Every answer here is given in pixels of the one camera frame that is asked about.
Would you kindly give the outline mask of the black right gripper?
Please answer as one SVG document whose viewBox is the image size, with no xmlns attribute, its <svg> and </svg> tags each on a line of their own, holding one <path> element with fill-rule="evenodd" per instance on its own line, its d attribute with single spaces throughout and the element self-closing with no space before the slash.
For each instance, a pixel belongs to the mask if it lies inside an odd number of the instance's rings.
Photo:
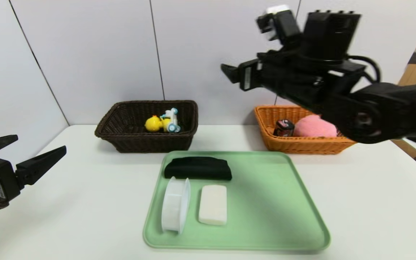
<svg viewBox="0 0 416 260">
<path fill-rule="evenodd" d="M 295 58 L 295 52 L 259 52 L 238 67 L 221 64 L 221 71 L 243 91 L 264 88 L 280 97 L 296 97 L 304 91 L 304 76 L 296 71 Z"/>
</svg>

